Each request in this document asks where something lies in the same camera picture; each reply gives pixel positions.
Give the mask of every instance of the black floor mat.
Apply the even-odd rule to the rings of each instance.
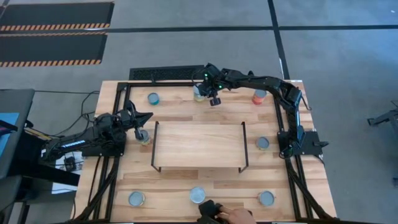
[[[105,28],[111,23],[114,3],[8,5],[0,30],[57,30]]]
[[[101,63],[105,32],[0,35],[0,67]]]
[[[130,80],[191,80],[192,75],[202,69],[203,65],[131,68]],[[203,75],[195,75],[193,79],[204,79]]]

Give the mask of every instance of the can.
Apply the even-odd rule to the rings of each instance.
[[[255,90],[254,95],[251,99],[251,101],[255,104],[255,105],[260,105],[265,97],[267,95],[267,92],[264,90]]]
[[[143,146],[146,146],[150,143],[150,136],[146,130],[139,130],[144,137],[142,140],[138,140]]]
[[[149,93],[148,102],[151,105],[157,105],[159,103],[159,95],[157,93]]]
[[[262,136],[259,137],[256,141],[256,146],[260,149],[260,150],[266,150],[269,146],[269,141],[266,137]]]
[[[145,195],[142,192],[133,192],[129,196],[129,204],[133,207],[140,207],[145,202]]]
[[[201,187],[194,187],[189,193],[189,198],[193,203],[202,203],[206,198],[205,189]]]
[[[257,196],[257,199],[260,202],[260,204],[263,206],[271,206],[275,202],[274,195],[271,192],[269,192],[268,190],[259,193],[259,195]]]
[[[197,102],[205,100],[205,97],[199,93],[199,89],[196,85],[193,86],[193,99]]]

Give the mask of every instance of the person's arm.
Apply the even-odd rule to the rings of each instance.
[[[222,206],[220,211],[222,211],[222,213],[217,216],[226,220],[229,224],[256,224],[253,216],[246,209],[240,208],[231,210]]]

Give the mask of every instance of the wooden table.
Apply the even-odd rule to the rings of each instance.
[[[303,91],[306,98],[303,83],[291,82]],[[97,115],[112,113],[117,83],[103,82],[96,108]],[[160,96],[160,103],[156,106],[147,102],[147,96],[152,92]],[[127,134],[126,150],[120,160],[111,221],[195,222],[200,213],[198,205],[189,200],[189,191],[196,186],[205,189],[206,200],[212,199],[229,208],[244,207],[253,212],[258,222],[295,220],[285,162],[278,157],[276,133],[279,127],[273,97],[268,94],[262,105],[254,105],[251,102],[253,93],[254,90],[248,88],[223,90],[219,92],[222,104],[211,107],[208,100],[201,103],[193,100],[192,87],[134,87],[131,100],[137,110],[154,113],[144,126],[152,137],[155,121],[160,124],[212,125],[240,124],[245,121],[249,167],[242,174],[236,169],[222,167],[164,167],[158,173],[150,166],[152,144],[141,146],[134,139],[134,132],[130,130]],[[300,119],[306,130],[314,128],[311,114],[303,103],[300,104]],[[256,139],[261,136],[266,136],[270,142],[266,151],[260,151],[255,145]],[[309,191],[326,212],[335,216],[324,166],[313,156],[302,156],[302,160]],[[96,161],[97,158],[91,157],[83,165],[76,193],[77,214],[87,205]],[[94,192],[98,186],[100,167],[101,164]],[[275,203],[271,207],[264,207],[257,201],[257,195],[264,190],[275,195]],[[297,190],[301,214],[304,217],[302,194]],[[145,194],[146,201],[141,207],[129,205],[128,197],[133,191]],[[100,218],[104,217],[107,198],[107,195],[103,198]]]

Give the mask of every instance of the orange striped tape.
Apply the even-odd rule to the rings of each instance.
[[[14,31],[14,30],[60,30],[60,29],[95,29],[108,28],[110,24],[96,23],[96,24],[58,24],[58,25],[13,25],[0,26],[0,31]]]
[[[0,67],[42,67],[42,66],[66,66],[66,65],[99,65],[101,60],[55,60],[33,62],[0,62]]]
[[[61,35],[107,35],[106,32],[76,32],[59,34],[0,34],[0,37],[32,37],[32,36],[61,36]]]

